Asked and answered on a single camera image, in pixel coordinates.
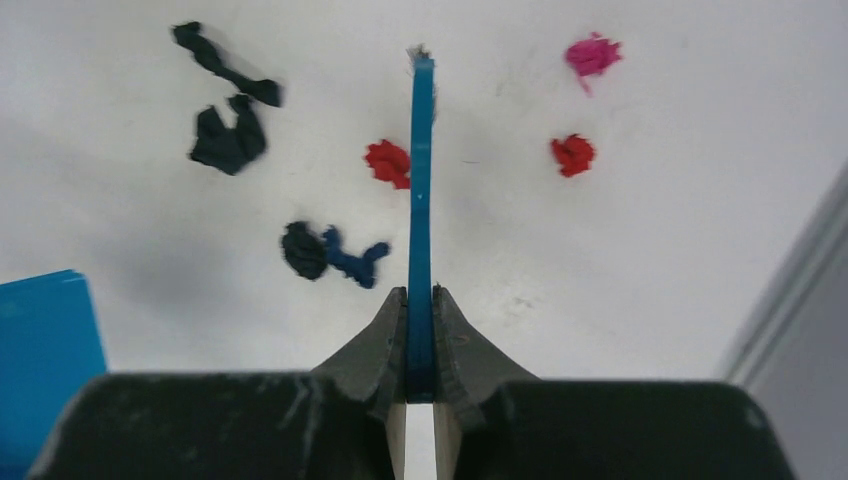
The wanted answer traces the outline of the blue hand brush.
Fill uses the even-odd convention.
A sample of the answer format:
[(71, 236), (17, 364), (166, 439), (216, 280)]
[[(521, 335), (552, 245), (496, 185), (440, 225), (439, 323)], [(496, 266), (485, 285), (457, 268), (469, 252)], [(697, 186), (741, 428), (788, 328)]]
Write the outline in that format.
[(405, 390), (408, 403), (426, 404), (433, 401), (436, 369), (430, 237), (435, 62), (423, 45), (410, 48), (409, 56), (413, 67), (413, 85), (409, 145), (410, 233)]

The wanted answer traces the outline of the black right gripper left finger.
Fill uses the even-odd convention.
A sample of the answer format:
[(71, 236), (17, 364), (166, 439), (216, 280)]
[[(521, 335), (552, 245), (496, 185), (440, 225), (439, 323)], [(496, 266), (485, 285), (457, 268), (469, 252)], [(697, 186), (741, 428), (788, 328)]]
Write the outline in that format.
[(65, 405), (31, 479), (395, 479), (407, 293), (310, 371), (123, 372)]

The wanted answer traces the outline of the blue plastic dustpan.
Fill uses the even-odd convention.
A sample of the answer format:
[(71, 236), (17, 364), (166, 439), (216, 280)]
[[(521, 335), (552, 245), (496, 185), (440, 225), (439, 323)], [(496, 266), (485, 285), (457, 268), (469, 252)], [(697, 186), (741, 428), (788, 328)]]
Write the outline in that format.
[(88, 284), (74, 270), (1, 286), (1, 477), (22, 479), (65, 403), (107, 370)]

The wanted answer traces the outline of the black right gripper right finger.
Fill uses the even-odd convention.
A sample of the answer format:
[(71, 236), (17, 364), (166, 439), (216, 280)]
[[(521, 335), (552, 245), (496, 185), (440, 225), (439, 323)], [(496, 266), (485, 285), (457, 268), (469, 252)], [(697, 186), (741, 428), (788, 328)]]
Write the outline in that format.
[(433, 290), (441, 479), (790, 479), (764, 411), (720, 382), (543, 380)]

